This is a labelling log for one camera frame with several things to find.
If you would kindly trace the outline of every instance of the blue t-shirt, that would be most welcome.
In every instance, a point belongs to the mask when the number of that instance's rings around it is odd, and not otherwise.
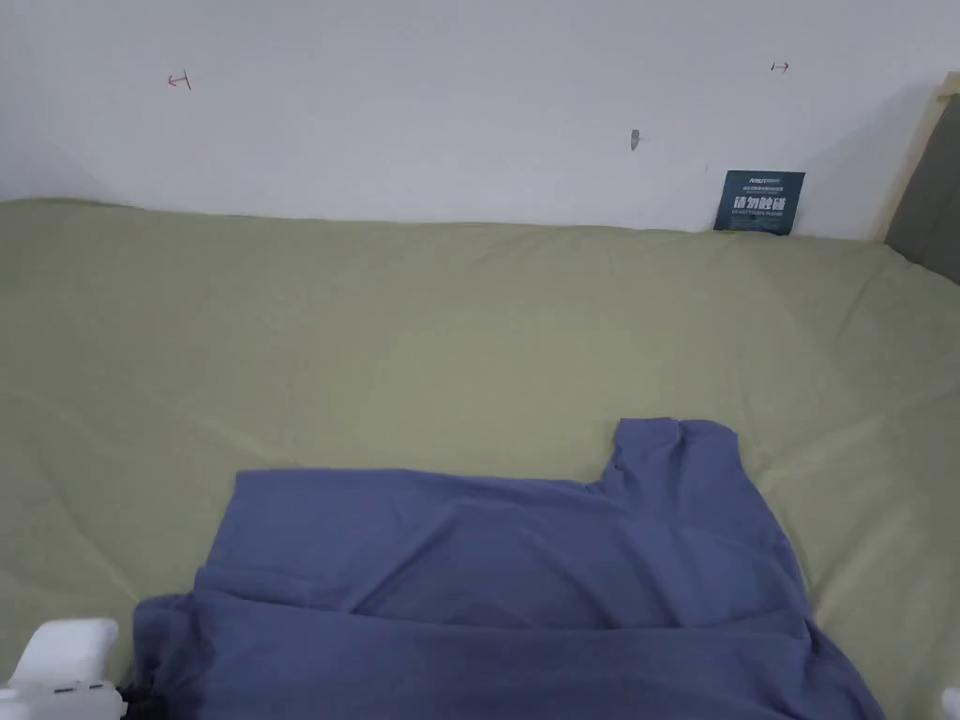
[[[174,717],[880,718],[712,422],[623,420],[593,485],[242,472],[192,592],[142,603]]]

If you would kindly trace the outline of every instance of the gray headboard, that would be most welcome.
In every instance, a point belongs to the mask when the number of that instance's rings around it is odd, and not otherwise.
[[[930,136],[886,243],[960,283],[960,96],[950,97]]]

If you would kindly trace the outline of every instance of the bed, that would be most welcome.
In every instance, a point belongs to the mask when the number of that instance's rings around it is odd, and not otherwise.
[[[13,202],[0,339],[0,674],[110,615],[120,679],[241,468],[590,482],[672,416],[739,433],[891,717],[960,684],[960,287],[891,247]]]

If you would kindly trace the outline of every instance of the red arrow mark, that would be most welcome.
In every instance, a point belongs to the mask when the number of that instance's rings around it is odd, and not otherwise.
[[[186,87],[187,87],[188,90],[192,90],[192,89],[193,89],[193,88],[190,86],[190,80],[186,77],[186,70],[183,71],[183,77],[182,77],[182,78],[176,78],[176,79],[174,79],[174,76],[173,76],[173,75],[167,76],[167,84],[168,84],[168,85],[172,85],[173,87],[176,87],[176,86],[177,86],[177,83],[183,83],[183,82],[186,82]]]

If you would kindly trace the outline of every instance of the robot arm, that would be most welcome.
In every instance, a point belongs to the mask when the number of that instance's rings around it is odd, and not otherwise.
[[[119,634],[108,619],[54,620],[34,633],[13,676],[0,685],[0,720],[119,720],[127,712],[103,680]]]

